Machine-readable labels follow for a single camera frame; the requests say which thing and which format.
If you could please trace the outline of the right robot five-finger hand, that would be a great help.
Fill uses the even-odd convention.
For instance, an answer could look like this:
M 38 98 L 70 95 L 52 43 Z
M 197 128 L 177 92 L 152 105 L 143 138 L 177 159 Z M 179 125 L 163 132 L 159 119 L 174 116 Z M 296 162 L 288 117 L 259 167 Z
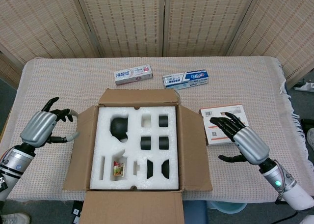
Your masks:
M 218 126 L 240 151 L 240 155 L 233 157 L 219 155 L 220 160 L 227 163 L 249 162 L 252 165 L 260 165 L 268 159 L 269 147 L 253 129 L 234 114 L 225 112 L 225 117 L 212 117 L 209 121 Z

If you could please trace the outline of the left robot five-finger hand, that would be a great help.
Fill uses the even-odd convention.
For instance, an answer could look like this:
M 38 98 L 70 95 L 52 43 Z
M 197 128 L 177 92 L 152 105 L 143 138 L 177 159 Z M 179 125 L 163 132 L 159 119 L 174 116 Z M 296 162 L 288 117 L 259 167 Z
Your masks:
M 52 132 L 58 121 L 73 121 L 74 117 L 78 117 L 78 113 L 72 109 L 53 110 L 51 106 L 58 101 L 58 97 L 50 99 L 45 106 L 36 112 L 30 119 L 26 127 L 20 134 L 22 142 L 39 148 L 46 143 L 66 143 L 75 140 L 79 136 L 79 132 L 75 132 L 65 137 L 55 137 Z

